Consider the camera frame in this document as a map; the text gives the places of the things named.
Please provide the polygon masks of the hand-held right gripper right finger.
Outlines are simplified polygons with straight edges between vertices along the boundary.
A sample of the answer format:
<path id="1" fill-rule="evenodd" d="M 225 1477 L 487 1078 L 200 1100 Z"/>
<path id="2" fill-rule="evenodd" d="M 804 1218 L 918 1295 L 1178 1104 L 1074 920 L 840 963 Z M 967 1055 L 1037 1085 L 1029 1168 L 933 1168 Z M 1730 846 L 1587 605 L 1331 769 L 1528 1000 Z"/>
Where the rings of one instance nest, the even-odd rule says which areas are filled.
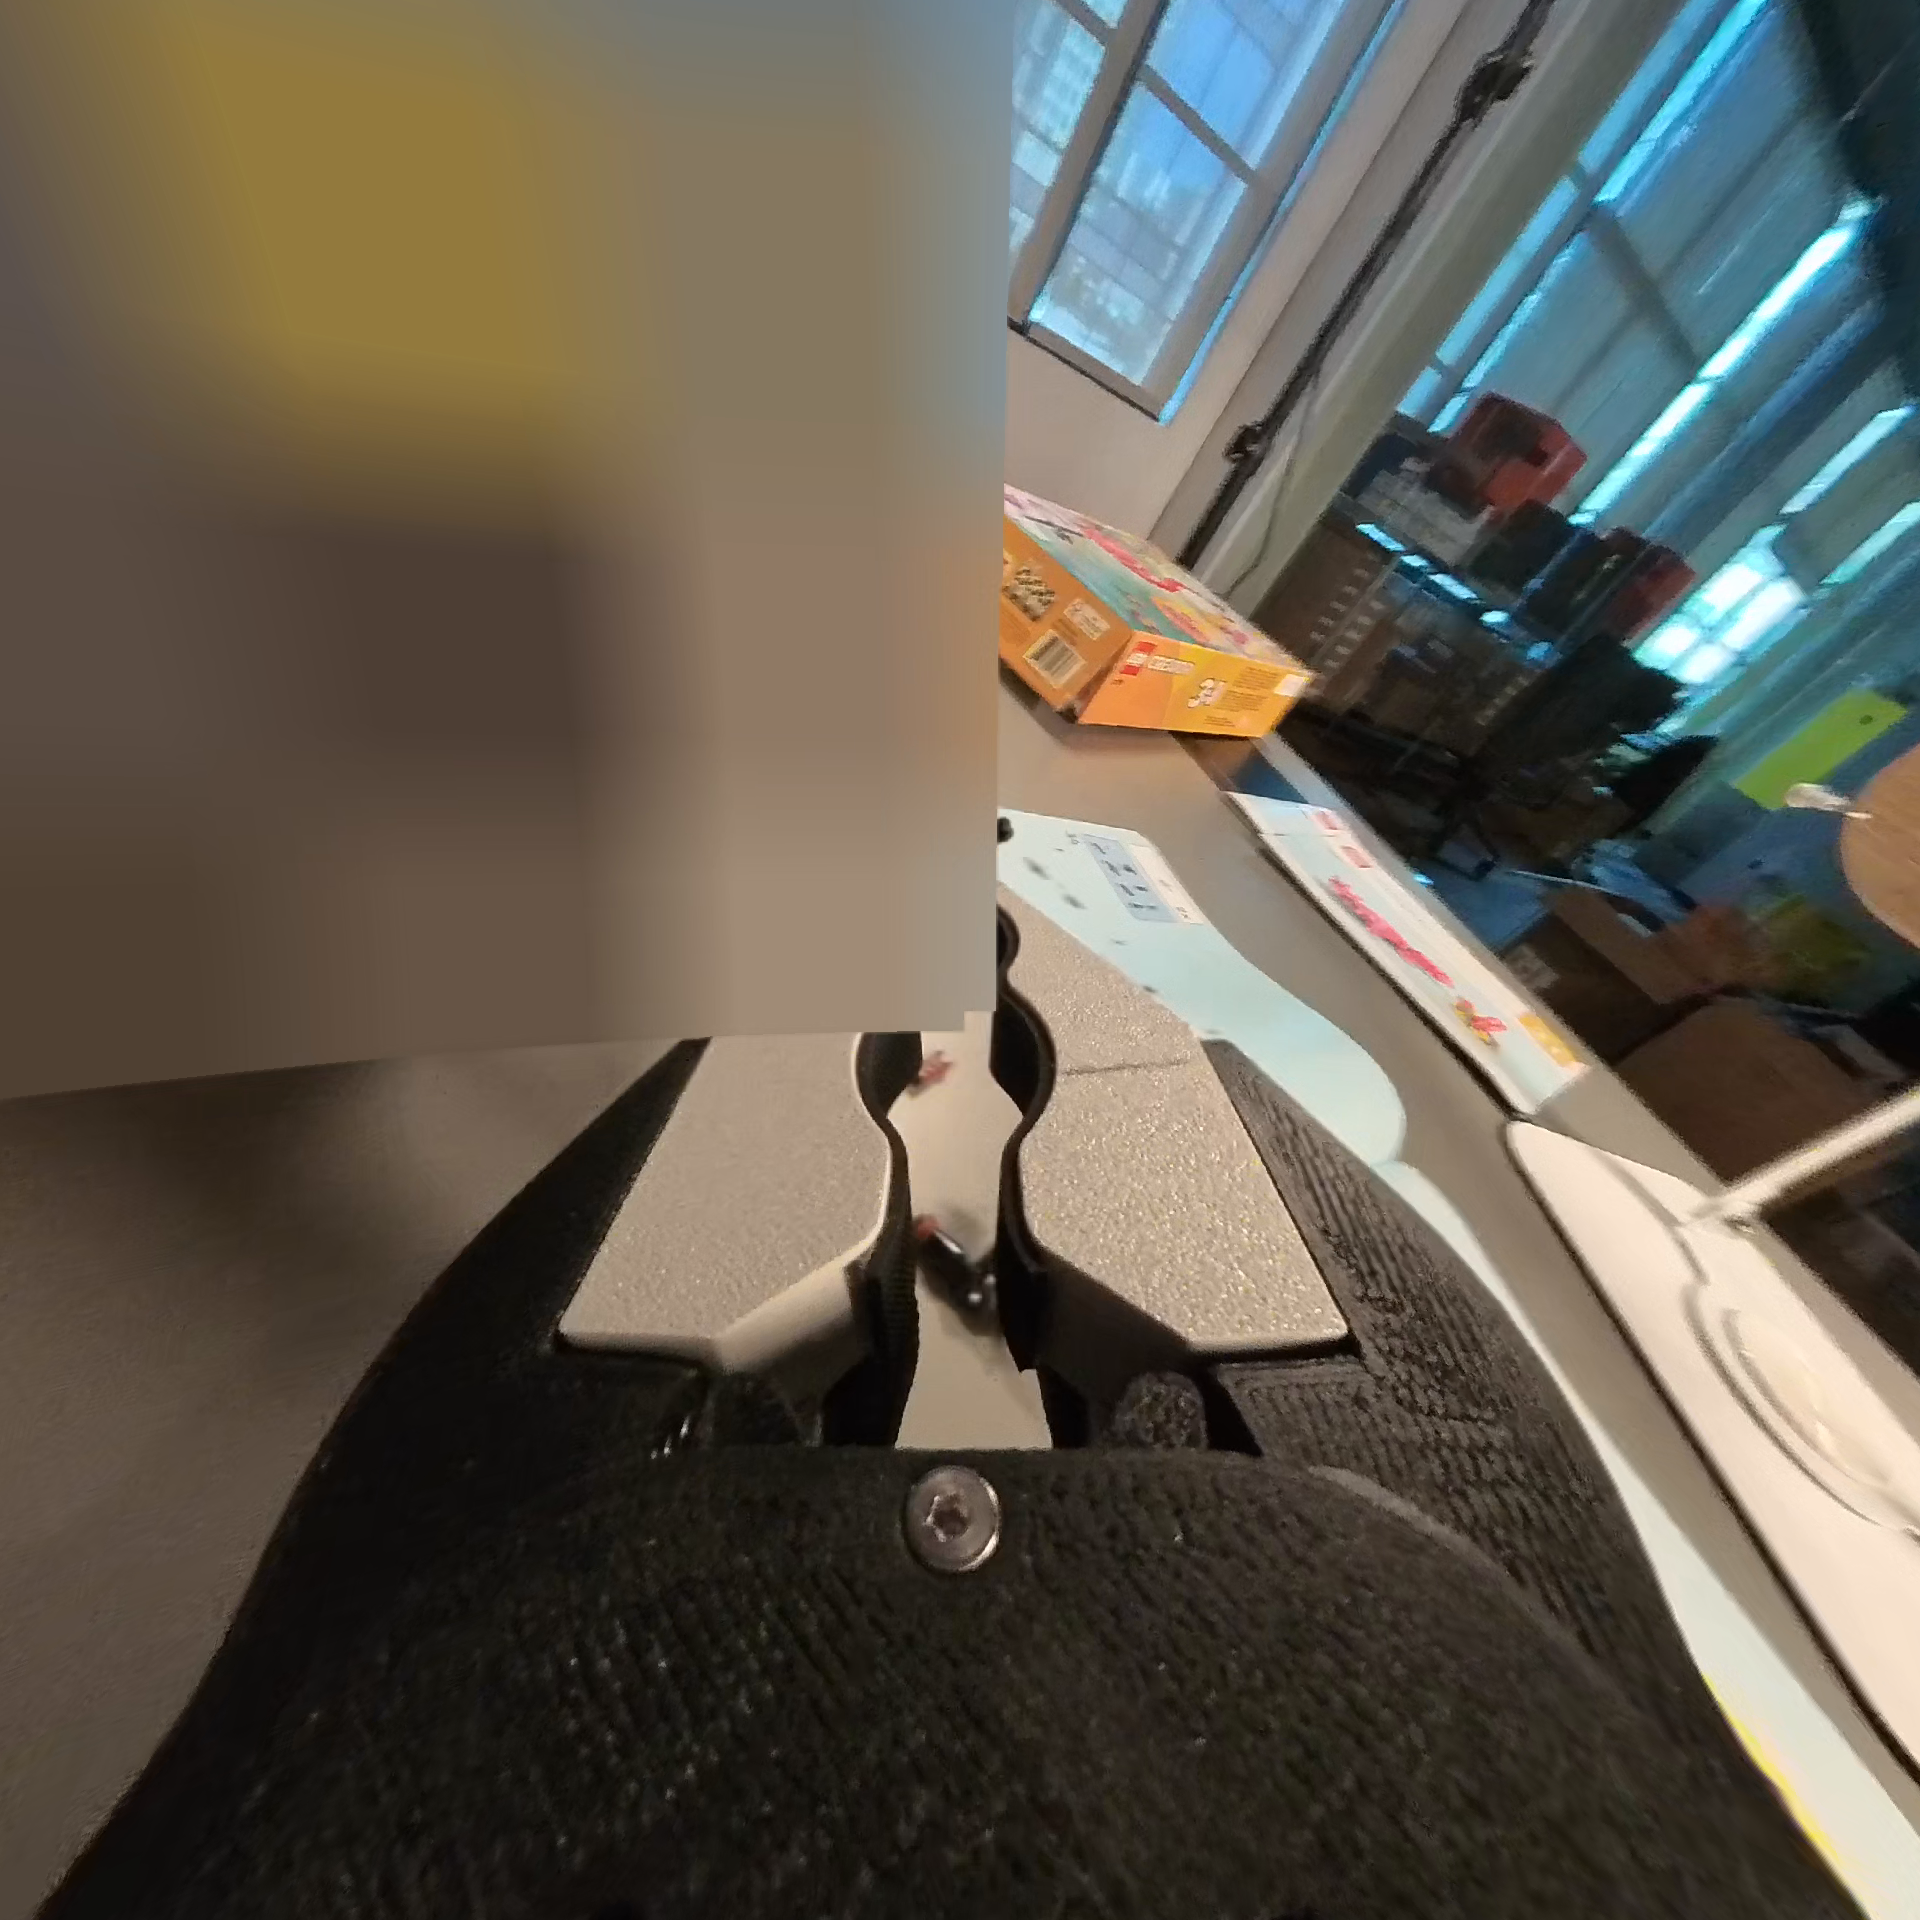
<path id="1" fill-rule="evenodd" d="M 1010 1354 L 1059 1448 L 1097 1447 L 1154 1378 L 1206 1445 L 1220 1369 L 1341 1357 L 1348 1319 L 1196 1028 L 1040 906 L 999 901 L 997 938 Z"/>

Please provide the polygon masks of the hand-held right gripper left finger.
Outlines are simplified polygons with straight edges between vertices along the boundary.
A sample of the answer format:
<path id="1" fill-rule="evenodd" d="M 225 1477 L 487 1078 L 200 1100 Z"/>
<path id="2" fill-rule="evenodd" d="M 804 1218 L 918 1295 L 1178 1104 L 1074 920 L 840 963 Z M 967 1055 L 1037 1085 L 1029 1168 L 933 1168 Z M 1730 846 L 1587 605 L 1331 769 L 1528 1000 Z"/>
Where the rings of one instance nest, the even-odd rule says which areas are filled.
<path id="1" fill-rule="evenodd" d="M 921 1339 L 892 1114 L 918 1077 L 916 1031 L 710 1040 L 559 1339 L 760 1380 L 828 1443 L 897 1445 Z"/>

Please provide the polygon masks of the orange toy brick set box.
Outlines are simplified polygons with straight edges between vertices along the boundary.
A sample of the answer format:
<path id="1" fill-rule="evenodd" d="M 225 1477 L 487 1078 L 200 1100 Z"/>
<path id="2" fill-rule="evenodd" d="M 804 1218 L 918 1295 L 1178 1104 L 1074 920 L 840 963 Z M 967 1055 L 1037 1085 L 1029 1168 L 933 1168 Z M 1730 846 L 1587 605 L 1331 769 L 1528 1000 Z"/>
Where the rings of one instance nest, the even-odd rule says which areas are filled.
<path id="1" fill-rule="evenodd" d="M 999 661 L 1045 709 L 1111 730 L 1259 740 L 1312 668 L 1158 546 L 1002 490 Z"/>

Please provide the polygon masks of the small dark toy brick piece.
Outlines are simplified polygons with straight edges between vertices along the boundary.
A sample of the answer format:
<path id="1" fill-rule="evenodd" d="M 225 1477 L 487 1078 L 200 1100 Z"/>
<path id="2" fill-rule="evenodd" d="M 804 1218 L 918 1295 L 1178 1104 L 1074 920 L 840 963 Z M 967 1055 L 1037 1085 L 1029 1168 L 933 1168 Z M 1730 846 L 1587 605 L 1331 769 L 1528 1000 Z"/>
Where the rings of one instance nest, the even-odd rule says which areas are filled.
<path id="1" fill-rule="evenodd" d="M 992 1254 L 974 1254 L 930 1213 L 912 1220 L 916 1271 L 925 1287 L 963 1323 L 984 1329 L 999 1321 Z"/>

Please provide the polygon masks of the light blue instruction sheet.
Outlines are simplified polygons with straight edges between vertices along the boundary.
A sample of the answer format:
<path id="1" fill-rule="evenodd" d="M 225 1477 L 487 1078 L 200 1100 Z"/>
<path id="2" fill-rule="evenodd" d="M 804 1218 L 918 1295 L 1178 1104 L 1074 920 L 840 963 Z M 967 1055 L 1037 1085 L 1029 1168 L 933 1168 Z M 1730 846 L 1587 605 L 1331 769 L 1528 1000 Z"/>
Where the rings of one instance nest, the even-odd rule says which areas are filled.
<path id="1" fill-rule="evenodd" d="M 1733 1503 L 1710 1492 L 1707 1460 L 1574 1279 L 1567 1246 L 1494 1140 L 1494 1106 L 1468 1069 L 1429 1046 L 1441 1090 L 1464 1114 L 1452 1140 L 1501 1173 L 1472 1167 L 1437 1184 L 1409 1158 L 1403 1089 L 1351 1034 L 1241 954 L 1143 834 L 1038 815 L 1014 815 L 1012 829 L 1014 840 L 1032 834 L 1026 853 L 1000 857 L 1014 898 L 1165 1000 L 1198 1039 L 1238 1045 L 1476 1272 L 1596 1445 L 1691 1658 L 1746 1755 L 1786 1791 L 1789 1811 L 1868 1915 L 1916 1915 L 1916 1828 L 1879 1775 L 1879 1737 L 1781 1579 L 1763 1571 L 1763 1549 L 1734 1547 L 1744 1524 Z"/>

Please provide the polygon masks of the white instruction booklet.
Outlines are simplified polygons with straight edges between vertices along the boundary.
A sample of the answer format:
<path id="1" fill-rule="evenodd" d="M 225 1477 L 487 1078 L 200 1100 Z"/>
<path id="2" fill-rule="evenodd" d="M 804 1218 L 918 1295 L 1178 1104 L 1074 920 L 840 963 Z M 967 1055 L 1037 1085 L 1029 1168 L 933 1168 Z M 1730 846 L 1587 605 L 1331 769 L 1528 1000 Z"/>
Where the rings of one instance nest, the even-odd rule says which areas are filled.
<path id="1" fill-rule="evenodd" d="M 1260 853 L 1515 1117 L 1574 1089 L 1588 1061 L 1482 957 L 1431 890 L 1388 867 L 1338 811 L 1230 791 Z"/>

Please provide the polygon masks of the storage shelf with boxes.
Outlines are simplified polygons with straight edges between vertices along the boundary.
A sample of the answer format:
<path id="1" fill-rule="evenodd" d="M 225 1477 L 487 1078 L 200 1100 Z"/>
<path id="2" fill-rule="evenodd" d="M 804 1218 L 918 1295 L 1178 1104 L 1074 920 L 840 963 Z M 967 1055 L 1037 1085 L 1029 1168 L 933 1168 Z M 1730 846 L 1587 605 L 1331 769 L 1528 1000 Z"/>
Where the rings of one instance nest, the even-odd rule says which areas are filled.
<path id="1" fill-rule="evenodd" d="M 1574 523 L 1558 500 L 1585 464 L 1507 396 L 1449 431 L 1398 413 L 1256 602 L 1308 665 L 1299 753 L 1424 868 L 1570 878 L 1713 753 L 1663 734 L 1684 688 L 1641 657 L 1696 570 Z"/>

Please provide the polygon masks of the round wooden stool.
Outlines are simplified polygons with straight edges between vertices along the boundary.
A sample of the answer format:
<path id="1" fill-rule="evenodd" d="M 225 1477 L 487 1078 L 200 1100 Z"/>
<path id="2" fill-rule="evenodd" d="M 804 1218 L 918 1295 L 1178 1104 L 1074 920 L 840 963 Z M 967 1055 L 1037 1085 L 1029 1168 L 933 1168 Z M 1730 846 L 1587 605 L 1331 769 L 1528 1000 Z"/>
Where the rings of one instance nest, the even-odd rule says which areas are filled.
<path id="1" fill-rule="evenodd" d="M 1786 789 L 1784 806 L 1837 818 L 1846 885 L 1888 932 L 1919 948 L 1919 746 L 1858 794 L 1801 780 Z"/>

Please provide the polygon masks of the black pole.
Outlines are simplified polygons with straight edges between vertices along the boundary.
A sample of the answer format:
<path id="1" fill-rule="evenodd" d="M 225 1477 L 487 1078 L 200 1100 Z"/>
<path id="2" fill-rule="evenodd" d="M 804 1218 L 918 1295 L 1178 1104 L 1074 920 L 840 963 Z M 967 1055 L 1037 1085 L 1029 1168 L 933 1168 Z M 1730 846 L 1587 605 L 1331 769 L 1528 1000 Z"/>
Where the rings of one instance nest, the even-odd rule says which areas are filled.
<path id="1" fill-rule="evenodd" d="M 1554 3 L 1525 3 L 1501 43 L 1481 54 L 1466 73 L 1454 96 L 1450 121 L 1312 334 L 1286 385 L 1259 418 L 1241 424 L 1229 438 L 1222 450 L 1227 473 L 1177 557 L 1189 570 L 1196 570 L 1206 558 L 1215 541 L 1229 526 L 1238 500 L 1281 443 L 1285 427 L 1306 406 L 1308 395 L 1329 368 L 1333 348 L 1348 325 L 1357 320 L 1383 273 L 1415 230 L 1457 152 L 1528 79 L 1535 44 L 1554 9 Z"/>

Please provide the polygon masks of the window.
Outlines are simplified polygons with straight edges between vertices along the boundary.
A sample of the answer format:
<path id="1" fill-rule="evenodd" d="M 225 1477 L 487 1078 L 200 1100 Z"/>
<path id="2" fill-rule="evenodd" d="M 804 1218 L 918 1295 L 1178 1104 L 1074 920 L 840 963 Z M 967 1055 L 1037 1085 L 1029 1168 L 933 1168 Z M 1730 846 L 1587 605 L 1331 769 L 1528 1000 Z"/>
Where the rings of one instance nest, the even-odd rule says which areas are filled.
<path id="1" fill-rule="evenodd" d="M 1012 331 L 1169 421 L 1407 11 L 1014 4 Z"/>

